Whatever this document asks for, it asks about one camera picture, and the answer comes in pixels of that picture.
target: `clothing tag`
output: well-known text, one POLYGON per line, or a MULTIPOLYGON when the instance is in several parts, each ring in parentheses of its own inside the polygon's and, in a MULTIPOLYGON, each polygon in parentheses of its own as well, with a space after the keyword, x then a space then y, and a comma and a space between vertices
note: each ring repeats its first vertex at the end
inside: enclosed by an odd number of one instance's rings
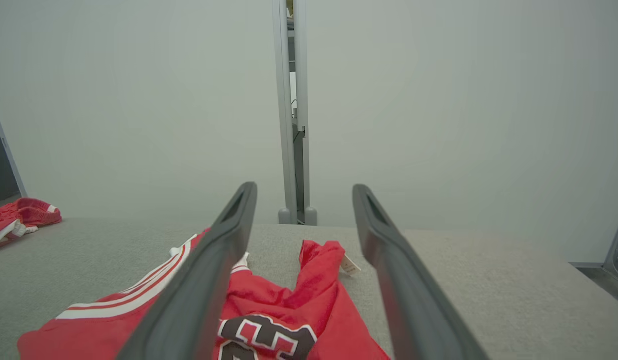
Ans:
POLYGON ((342 257, 340 267, 347 273, 348 276, 352 276, 362 271, 362 269, 352 262, 346 254, 342 257))

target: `gray table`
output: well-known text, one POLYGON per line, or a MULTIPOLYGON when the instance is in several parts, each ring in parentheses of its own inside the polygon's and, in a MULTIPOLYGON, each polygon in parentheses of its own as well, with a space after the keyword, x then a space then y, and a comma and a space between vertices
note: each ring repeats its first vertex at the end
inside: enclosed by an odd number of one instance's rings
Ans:
MULTIPOLYGON (((203 229, 195 223, 65 219, 0 248, 0 358, 73 303, 121 291, 203 229)), ((405 235, 493 359, 618 359, 618 301, 566 261, 484 235, 405 235)), ((339 241, 362 272, 340 280, 391 354, 374 270, 352 228, 254 225, 249 267, 293 288, 302 239, 339 241)))

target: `white partition panel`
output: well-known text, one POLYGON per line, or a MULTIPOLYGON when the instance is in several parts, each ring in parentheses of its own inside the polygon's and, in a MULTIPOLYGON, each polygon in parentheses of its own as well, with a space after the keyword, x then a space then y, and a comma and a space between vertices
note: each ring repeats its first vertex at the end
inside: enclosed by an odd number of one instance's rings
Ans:
POLYGON ((307 0, 306 22, 318 225, 354 225, 364 183, 403 229, 603 262, 618 225, 618 1, 307 0))
POLYGON ((0 122, 28 196, 71 217, 209 224, 284 184, 270 1, 0 1, 0 122))

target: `red garment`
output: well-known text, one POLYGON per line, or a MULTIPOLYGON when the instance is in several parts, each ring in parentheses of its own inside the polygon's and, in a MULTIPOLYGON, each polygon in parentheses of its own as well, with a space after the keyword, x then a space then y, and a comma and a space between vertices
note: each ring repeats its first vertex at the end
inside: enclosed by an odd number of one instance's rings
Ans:
MULTIPOLYGON (((27 359, 112 359, 202 235, 137 284, 96 303, 76 303, 40 330, 24 333, 27 359)), ((345 251, 303 241, 295 290, 255 276, 243 260, 231 271, 214 359, 388 359, 338 281, 345 251)))
POLYGON ((0 246, 32 233, 38 226, 62 221, 60 210, 36 198, 22 197, 0 207, 0 246))

